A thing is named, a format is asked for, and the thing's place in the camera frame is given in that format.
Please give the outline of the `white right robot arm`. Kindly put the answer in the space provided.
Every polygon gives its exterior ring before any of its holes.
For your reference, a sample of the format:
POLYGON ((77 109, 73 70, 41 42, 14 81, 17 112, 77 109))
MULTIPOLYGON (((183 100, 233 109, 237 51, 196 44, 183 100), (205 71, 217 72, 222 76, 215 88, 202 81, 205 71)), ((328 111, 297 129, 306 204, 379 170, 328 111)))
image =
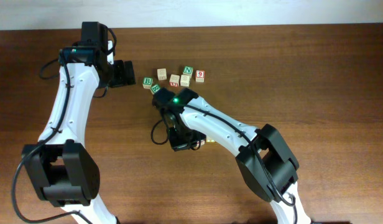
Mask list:
POLYGON ((152 105, 174 151, 196 151, 211 138, 235 157, 246 185, 270 203, 278 223, 312 222, 298 195, 299 163, 276 128, 237 121, 189 88, 179 94, 161 88, 154 92, 152 105))

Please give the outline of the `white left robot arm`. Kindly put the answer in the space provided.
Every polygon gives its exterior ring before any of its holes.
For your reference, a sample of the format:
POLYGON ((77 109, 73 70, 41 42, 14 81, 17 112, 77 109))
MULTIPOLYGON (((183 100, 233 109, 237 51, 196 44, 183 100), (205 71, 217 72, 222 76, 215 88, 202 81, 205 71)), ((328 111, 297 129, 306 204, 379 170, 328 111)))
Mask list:
POLYGON ((63 209, 77 223, 119 223, 99 196, 98 165, 85 148, 90 104, 97 89, 133 85, 132 62, 115 60, 113 31, 99 22, 83 22, 81 39, 59 51, 57 95, 37 144, 26 144, 19 167, 26 169, 42 201, 63 209))

